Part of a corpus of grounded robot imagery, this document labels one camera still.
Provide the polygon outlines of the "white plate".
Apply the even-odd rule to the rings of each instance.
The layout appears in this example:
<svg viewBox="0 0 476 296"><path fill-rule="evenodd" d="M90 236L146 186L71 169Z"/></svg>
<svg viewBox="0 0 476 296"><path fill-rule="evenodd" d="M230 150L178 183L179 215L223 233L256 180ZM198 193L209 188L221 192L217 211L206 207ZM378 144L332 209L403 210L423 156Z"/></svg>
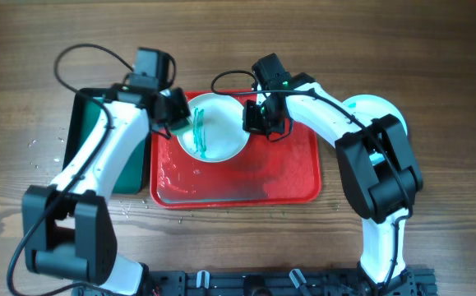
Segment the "white plate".
<svg viewBox="0 0 476 296"><path fill-rule="evenodd" d="M366 127L371 124L372 119L382 118L387 114L391 114L400 120L405 135L408 136L409 131L404 116L391 102L382 97L376 95L355 95L344 100L342 104ZM361 131L361 128L355 123L346 123L346 125L349 126L349 129L345 133ZM368 153L373 165L384 161L383 155L377 152L376 148L371 148Z"/></svg>
<svg viewBox="0 0 476 296"><path fill-rule="evenodd" d="M178 143L193 159L219 163L236 156L247 144L243 130L243 105L229 95L206 93L188 102L191 126Z"/></svg>

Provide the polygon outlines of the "green sponge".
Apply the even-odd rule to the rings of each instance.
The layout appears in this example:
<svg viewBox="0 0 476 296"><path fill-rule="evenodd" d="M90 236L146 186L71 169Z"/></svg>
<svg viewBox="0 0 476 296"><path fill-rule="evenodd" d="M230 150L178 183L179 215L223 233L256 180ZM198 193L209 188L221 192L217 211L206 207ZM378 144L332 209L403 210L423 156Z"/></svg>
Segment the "green sponge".
<svg viewBox="0 0 476 296"><path fill-rule="evenodd" d="M182 118L169 126L169 131L174 136L181 136L193 129L193 123L190 118Z"/></svg>

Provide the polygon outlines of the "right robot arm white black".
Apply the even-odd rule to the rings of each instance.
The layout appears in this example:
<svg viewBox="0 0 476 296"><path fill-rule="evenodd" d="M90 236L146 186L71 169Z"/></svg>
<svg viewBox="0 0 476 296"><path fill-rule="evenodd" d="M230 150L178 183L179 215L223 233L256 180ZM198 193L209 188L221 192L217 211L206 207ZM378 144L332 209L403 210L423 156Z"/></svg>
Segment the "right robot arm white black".
<svg viewBox="0 0 476 296"><path fill-rule="evenodd" d="M251 72L244 129L269 136L283 122L301 123L331 144L344 195L362 219L357 280L365 293L393 294L410 284L403 258L404 227L423 177L400 111L386 99L360 95L340 101L305 73Z"/></svg>

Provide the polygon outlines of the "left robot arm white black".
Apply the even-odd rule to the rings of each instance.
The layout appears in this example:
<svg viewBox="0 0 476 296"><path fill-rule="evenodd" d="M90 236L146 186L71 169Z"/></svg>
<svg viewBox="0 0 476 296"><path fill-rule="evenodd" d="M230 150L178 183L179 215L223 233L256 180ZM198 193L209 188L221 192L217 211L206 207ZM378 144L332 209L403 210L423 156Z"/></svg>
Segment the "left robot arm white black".
<svg viewBox="0 0 476 296"><path fill-rule="evenodd" d="M105 95L91 99L99 117L66 168L26 190L16 254L32 273L70 280L62 291L141 295L148 268L118 253L109 199L136 147L152 132L185 127L190 111L180 88L116 84Z"/></svg>

